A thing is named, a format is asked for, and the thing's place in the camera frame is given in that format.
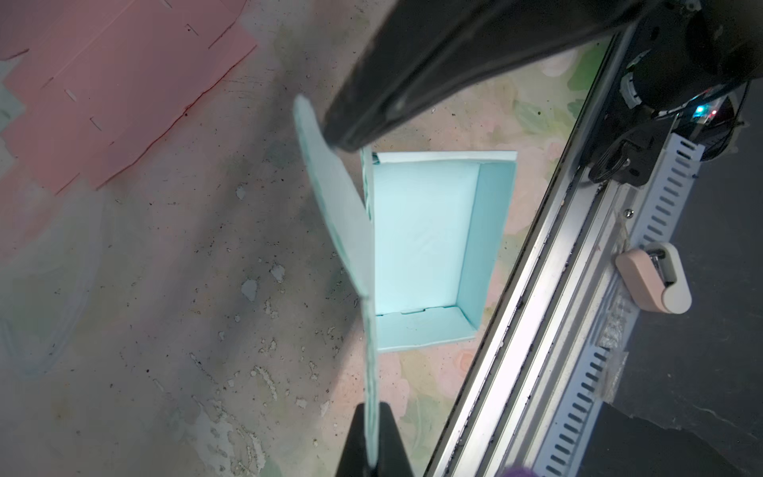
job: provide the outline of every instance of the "light blue box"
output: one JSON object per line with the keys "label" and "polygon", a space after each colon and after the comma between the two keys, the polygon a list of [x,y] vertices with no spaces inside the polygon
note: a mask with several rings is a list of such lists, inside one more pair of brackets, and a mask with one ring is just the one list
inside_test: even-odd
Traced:
{"label": "light blue box", "polygon": [[329,232],[379,352],[473,338],[517,171],[514,151],[361,152],[365,207],[306,98],[295,121]]}

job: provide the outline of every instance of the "pink plastic object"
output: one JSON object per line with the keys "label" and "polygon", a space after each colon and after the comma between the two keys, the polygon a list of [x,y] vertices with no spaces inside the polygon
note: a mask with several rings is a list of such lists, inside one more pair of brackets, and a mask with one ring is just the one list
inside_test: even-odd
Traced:
{"label": "pink plastic object", "polygon": [[29,50],[5,80],[27,109],[2,137],[54,192],[135,163],[255,47],[244,0],[2,3],[0,58]]}
{"label": "pink plastic object", "polygon": [[662,303],[665,283],[647,252],[633,249],[621,253],[615,259],[615,266],[623,276],[623,281],[639,308],[668,313],[668,309]]}

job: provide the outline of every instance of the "worn table surface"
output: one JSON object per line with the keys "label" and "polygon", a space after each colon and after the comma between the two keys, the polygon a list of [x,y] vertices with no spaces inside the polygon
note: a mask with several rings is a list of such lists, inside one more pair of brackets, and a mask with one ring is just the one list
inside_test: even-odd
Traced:
{"label": "worn table surface", "polygon": [[[303,92],[323,114],[390,6],[250,2],[240,21],[259,46],[98,191],[77,180],[52,196],[0,147],[3,475],[333,474],[363,333],[291,103]],[[519,151],[481,330],[604,47],[476,85],[375,145]],[[381,356],[418,474],[477,345]]]}

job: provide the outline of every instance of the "silver metal profile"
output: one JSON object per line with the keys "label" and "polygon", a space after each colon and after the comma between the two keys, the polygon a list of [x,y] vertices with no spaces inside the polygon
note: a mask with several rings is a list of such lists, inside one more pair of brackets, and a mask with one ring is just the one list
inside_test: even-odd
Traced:
{"label": "silver metal profile", "polygon": [[625,56],[634,27],[605,58],[520,259],[488,326],[426,475],[477,475],[523,364],[599,192],[583,180],[582,150]]}

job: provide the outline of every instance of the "pink cardboard sheet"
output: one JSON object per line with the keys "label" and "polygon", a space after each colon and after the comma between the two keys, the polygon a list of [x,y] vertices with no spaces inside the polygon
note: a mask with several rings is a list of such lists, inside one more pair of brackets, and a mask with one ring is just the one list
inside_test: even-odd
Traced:
{"label": "pink cardboard sheet", "polygon": [[236,23],[243,0],[64,3],[55,15],[12,12],[40,34],[0,52],[30,42],[4,81],[27,109],[2,137],[54,192],[80,173],[99,187],[135,163],[255,47]]}

